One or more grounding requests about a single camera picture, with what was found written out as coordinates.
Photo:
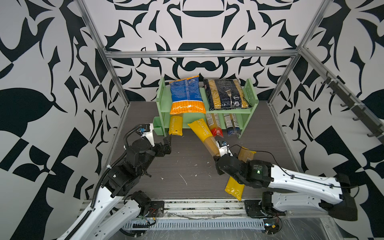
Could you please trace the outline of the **red spaghetti pack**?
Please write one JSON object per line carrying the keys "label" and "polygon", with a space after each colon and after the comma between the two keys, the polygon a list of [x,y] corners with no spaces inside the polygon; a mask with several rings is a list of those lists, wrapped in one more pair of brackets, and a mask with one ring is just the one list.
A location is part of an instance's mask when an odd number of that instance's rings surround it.
{"label": "red spaghetti pack", "polygon": [[214,137],[223,138],[223,130],[221,128],[220,119],[218,114],[207,113],[206,114],[208,127]]}

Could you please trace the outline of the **blue orange pasta bag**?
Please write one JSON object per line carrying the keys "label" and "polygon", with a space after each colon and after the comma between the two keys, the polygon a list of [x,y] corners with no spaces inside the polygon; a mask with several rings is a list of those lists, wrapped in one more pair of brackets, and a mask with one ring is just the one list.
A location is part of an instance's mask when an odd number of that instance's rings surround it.
{"label": "blue orange pasta bag", "polygon": [[199,87],[200,76],[170,82],[172,106],[171,115],[184,113],[206,113]]}

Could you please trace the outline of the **yellow Pastatime spaghetti bag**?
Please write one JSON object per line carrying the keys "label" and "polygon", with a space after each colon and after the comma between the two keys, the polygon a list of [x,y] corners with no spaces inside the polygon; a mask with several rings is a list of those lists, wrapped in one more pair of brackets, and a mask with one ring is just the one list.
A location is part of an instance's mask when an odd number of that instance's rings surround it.
{"label": "yellow Pastatime spaghetti bag", "polygon": [[220,150],[217,141],[204,119],[196,120],[188,124],[188,126],[197,135],[197,137],[201,140],[201,142],[213,157],[220,156]]}

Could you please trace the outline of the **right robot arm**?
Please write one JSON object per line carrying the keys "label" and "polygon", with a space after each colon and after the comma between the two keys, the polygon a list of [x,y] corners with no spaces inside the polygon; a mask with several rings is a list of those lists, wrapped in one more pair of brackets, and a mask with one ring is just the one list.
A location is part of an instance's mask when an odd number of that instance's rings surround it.
{"label": "right robot arm", "polygon": [[354,222],[358,219],[357,204],[351,196],[353,186],[345,174],[335,178],[312,176],[261,160],[240,161],[229,154],[214,159],[219,175],[227,174],[241,185],[289,191],[263,194],[261,210],[265,214],[313,209],[338,220]]}

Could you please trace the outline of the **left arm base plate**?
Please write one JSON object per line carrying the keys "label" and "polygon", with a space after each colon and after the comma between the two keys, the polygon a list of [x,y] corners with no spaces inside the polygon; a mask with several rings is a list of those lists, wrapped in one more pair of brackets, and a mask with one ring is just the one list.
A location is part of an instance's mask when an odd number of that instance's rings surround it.
{"label": "left arm base plate", "polygon": [[164,213],[165,202],[164,201],[151,201],[150,203],[139,204],[140,212],[139,216],[144,217],[158,217]]}

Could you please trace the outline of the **black penne pasta bag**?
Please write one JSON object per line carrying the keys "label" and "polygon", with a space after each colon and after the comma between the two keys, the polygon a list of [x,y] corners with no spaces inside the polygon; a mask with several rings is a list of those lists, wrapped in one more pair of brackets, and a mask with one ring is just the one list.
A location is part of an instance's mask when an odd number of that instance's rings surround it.
{"label": "black penne pasta bag", "polygon": [[250,107],[238,79],[204,79],[203,83],[211,111]]}

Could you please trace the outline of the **brown cardboard pasta box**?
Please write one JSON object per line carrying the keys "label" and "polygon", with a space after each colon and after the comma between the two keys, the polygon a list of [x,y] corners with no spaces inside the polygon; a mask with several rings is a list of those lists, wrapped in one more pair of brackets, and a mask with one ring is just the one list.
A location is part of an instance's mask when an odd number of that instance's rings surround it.
{"label": "brown cardboard pasta box", "polygon": [[[247,148],[245,149],[241,148],[238,153],[238,159],[246,163],[247,161],[253,160],[254,155],[256,153],[257,153],[256,151],[250,151]],[[245,185],[239,184],[232,177],[230,177],[226,185],[225,192],[235,197],[238,201],[241,201],[244,188],[245,188]]]}

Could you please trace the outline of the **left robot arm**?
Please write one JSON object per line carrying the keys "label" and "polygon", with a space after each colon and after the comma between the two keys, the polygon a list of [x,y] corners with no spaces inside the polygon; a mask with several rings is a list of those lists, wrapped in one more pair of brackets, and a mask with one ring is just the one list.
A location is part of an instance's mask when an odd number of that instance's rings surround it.
{"label": "left robot arm", "polygon": [[172,152],[172,137],[161,143],[141,136],[102,174],[90,204],[60,236],[61,240],[107,240],[126,223],[149,213],[151,199],[143,192],[131,193],[156,157]]}

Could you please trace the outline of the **grey blue spaghetti pack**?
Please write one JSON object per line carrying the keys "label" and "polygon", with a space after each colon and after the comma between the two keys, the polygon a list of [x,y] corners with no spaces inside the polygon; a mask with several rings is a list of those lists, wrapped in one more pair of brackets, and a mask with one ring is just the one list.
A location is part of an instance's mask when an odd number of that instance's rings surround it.
{"label": "grey blue spaghetti pack", "polygon": [[241,129],[235,114],[224,114],[224,120],[228,136],[241,135]]}

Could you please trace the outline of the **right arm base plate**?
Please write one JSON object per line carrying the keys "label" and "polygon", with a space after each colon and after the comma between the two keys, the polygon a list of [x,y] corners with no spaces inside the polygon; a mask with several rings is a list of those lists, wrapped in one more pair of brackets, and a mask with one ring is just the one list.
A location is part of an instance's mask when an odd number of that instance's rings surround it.
{"label": "right arm base plate", "polygon": [[278,211],[272,203],[263,200],[245,200],[246,214],[250,218],[274,218],[276,216],[286,216],[285,212]]}

